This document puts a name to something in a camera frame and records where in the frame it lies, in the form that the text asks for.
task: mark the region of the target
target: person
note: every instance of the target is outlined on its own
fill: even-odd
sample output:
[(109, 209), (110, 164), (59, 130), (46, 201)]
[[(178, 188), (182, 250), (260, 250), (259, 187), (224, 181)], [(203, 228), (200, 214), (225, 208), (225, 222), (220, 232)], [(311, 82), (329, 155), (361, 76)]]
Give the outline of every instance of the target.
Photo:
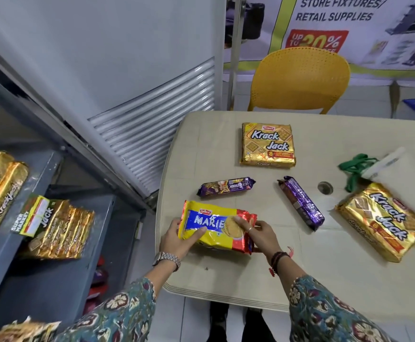
[[(315, 278), (306, 274), (279, 245), (272, 227), (264, 221), (250, 225), (235, 217), (279, 276), (289, 300), (290, 340), (391, 342), (379, 326), (347, 305)], [(56, 342), (141, 342), (147, 339), (155, 303), (161, 288), (180, 266), (190, 248), (206, 232), (197, 230), (189, 239), (177, 236), (180, 219), (173, 219), (159, 246), (159, 259), (153, 269), (123, 292), (106, 300), (92, 312), (58, 334)], [(211, 305), (208, 341), (226, 341), (227, 305)], [(247, 310), (242, 341), (275, 341), (259, 310)]]

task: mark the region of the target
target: teal floral shirt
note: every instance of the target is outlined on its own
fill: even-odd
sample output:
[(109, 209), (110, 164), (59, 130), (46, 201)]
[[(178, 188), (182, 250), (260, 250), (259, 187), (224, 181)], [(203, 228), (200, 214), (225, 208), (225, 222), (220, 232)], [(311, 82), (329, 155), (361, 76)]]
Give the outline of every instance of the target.
[[(153, 284), (141, 278), (82, 317), (55, 341), (145, 341), (154, 312)], [(290, 318), (292, 342), (395, 342), (309, 275), (298, 278), (290, 289)]]

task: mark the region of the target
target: poster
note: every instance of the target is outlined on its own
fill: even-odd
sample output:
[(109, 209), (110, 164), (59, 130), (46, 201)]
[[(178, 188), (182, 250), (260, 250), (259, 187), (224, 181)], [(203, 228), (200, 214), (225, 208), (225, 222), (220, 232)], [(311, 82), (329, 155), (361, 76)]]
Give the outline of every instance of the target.
[[(234, 13), (234, 0), (226, 28), (228, 6)], [(239, 80), (251, 80), (267, 54), (296, 46), (338, 53), (354, 78), (415, 80), (415, 0), (247, 0)], [(230, 52), (225, 45), (225, 73)]]

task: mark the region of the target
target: hand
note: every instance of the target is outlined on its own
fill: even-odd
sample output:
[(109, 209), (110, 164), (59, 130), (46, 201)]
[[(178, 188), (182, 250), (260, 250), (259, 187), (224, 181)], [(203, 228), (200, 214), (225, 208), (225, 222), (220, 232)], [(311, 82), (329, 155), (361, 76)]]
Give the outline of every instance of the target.
[(187, 240), (181, 240), (177, 236), (177, 229), (179, 228), (180, 223), (180, 218), (173, 218), (170, 228), (166, 231), (165, 235), (161, 237), (159, 249), (160, 252), (174, 254), (177, 258), (182, 260), (182, 258), (187, 255), (188, 250), (193, 246), (193, 244), (204, 235), (207, 228), (199, 228)]
[(271, 258), (276, 252), (282, 251), (274, 230), (265, 221), (257, 221), (255, 223), (256, 227), (254, 227), (240, 216), (235, 216), (234, 220), (244, 231), (249, 233), (255, 245), (257, 245), (266, 256), (268, 263), (271, 262)]

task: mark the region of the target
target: table hole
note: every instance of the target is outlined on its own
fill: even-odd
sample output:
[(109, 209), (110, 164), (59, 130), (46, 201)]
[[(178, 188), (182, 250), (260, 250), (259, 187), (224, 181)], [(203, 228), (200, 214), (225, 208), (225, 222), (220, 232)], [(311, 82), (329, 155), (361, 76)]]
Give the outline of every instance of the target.
[(317, 188), (324, 195), (330, 195), (333, 192), (333, 186), (326, 181), (319, 182)]

